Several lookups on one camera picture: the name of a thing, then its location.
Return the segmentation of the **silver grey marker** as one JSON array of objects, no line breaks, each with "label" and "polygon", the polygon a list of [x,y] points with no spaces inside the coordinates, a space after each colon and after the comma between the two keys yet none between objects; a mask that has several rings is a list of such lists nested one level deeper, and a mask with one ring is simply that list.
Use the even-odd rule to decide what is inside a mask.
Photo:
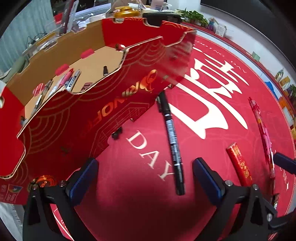
[{"label": "silver grey marker", "polygon": [[77,82],[77,80],[78,80],[80,74],[81,74],[81,70],[78,69],[78,70],[74,73],[74,76],[73,76],[73,77],[71,78],[71,80],[69,81],[69,83],[68,83],[68,85],[67,85],[67,87],[66,87],[66,90],[67,90],[67,91],[69,91],[69,92],[72,91],[72,89],[73,89],[74,85],[76,84],[76,82]]}]

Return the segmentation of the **black marker pen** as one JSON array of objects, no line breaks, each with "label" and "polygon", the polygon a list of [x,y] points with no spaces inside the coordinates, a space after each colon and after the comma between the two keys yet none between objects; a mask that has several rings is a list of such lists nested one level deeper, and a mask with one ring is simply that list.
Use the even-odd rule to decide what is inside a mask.
[{"label": "black marker pen", "polygon": [[166,132],[168,135],[168,142],[170,146],[171,158],[173,161],[173,170],[175,175],[176,192],[179,196],[182,196],[185,195],[183,163],[179,150],[176,130],[171,115],[171,109],[164,90],[158,95],[157,100],[159,104],[159,112],[164,117]]}]

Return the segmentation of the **black clear gel pen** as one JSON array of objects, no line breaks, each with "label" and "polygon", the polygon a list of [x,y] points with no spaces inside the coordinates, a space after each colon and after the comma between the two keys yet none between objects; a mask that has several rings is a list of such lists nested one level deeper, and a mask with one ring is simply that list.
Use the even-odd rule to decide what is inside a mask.
[{"label": "black clear gel pen", "polygon": [[36,102],[36,104],[35,104],[35,106],[34,106],[34,108],[33,108],[33,110],[32,110],[31,115],[33,115],[33,114],[38,110],[38,108],[41,106],[41,104],[42,104],[42,102],[43,102],[43,100],[44,100],[44,98],[45,98],[45,96],[46,96],[48,90],[50,89],[50,87],[51,87],[51,85],[52,85],[52,83],[53,83],[53,80],[50,80],[50,81],[45,85],[43,91],[41,92],[41,94],[40,94],[40,96],[39,96],[39,98],[38,98],[38,100],[37,100],[37,102]]}]

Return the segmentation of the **red pink gel pen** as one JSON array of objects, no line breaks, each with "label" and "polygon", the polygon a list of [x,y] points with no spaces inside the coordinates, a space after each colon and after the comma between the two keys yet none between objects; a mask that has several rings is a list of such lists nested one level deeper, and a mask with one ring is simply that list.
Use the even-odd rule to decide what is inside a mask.
[{"label": "red pink gel pen", "polygon": [[74,69],[71,68],[59,81],[58,83],[53,87],[51,92],[49,93],[48,97],[50,97],[57,89],[64,86],[64,84],[70,79],[74,72]]}]

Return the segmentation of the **black portable radio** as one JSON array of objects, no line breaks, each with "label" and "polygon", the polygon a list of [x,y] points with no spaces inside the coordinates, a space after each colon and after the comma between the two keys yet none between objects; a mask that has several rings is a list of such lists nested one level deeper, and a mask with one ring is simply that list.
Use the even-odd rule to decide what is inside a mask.
[{"label": "black portable radio", "polygon": [[167,13],[167,12],[154,12],[154,13],[144,13],[142,15],[143,18],[147,19],[149,25],[160,27],[162,21],[168,21],[172,23],[181,23],[181,16],[175,13]]}]

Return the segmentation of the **red gold slim box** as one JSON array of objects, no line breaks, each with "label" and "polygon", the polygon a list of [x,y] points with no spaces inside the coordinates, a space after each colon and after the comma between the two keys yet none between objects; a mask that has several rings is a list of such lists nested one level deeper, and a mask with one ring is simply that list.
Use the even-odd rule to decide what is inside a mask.
[{"label": "red gold slim box", "polygon": [[243,158],[240,148],[236,142],[226,148],[226,152],[233,164],[241,186],[249,187],[253,184],[250,170]]}]

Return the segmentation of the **red cardboard tray box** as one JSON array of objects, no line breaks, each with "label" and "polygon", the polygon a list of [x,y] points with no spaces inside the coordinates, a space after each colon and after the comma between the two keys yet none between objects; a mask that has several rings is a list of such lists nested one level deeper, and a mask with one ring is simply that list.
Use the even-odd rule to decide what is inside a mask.
[{"label": "red cardboard tray box", "polygon": [[[98,157],[112,133],[183,78],[195,38],[195,29],[177,23],[156,27],[143,18],[107,18],[35,54],[1,92],[1,201],[24,205],[31,185],[56,185]],[[71,68],[70,79],[48,97]]]}]

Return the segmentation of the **round red wedding mat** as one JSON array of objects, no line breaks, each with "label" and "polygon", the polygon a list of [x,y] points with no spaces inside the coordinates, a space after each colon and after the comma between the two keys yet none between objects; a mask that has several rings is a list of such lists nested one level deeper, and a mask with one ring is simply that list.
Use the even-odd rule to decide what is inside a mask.
[{"label": "round red wedding mat", "polygon": [[259,105],[273,149],[295,148],[280,105],[262,74],[225,45],[197,36],[189,70],[166,91],[184,165],[186,193],[175,191],[164,119],[156,106],[127,121],[98,157],[99,171],[76,210],[98,240],[194,240],[215,211],[192,163],[201,157],[223,179],[239,184],[226,152],[237,143],[252,180],[267,194],[269,168],[249,105]]}]

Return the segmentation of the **pink patterned pen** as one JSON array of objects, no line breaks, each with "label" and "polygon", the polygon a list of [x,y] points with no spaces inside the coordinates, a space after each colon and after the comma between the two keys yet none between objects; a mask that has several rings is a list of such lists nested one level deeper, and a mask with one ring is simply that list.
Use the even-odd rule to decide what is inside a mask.
[{"label": "pink patterned pen", "polygon": [[258,104],[251,97],[248,97],[248,101],[249,101],[250,107],[253,111],[253,114],[255,116],[258,128],[259,128],[259,133],[261,136],[262,146],[263,146],[263,150],[264,150],[265,161],[269,167],[270,177],[274,179],[275,178],[275,168],[274,168],[273,149],[272,149],[271,140],[270,140],[267,128],[263,122]]}]

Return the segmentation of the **potted green plant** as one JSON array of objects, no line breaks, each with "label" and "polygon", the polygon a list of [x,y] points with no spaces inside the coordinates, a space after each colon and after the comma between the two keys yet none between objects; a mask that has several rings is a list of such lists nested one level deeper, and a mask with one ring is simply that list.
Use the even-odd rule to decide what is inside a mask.
[{"label": "potted green plant", "polygon": [[208,20],[204,18],[204,16],[198,13],[196,10],[187,11],[186,9],[177,9],[175,10],[175,13],[181,16],[182,21],[187,23],[200,25],[202,27],[206,27],[209,24]]}]

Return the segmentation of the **gold lid glass jar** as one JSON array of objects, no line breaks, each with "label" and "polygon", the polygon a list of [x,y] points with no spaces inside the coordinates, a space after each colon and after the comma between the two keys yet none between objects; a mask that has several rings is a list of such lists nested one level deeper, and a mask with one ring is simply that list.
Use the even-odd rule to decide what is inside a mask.
[{"label": "gold lid glass jar", "polygon": [[114,11],[114,17],[116,19],[122,19],[126,17],[138,17],[138,16],[140,16],[140,12],[129,6],[117,7]]}]

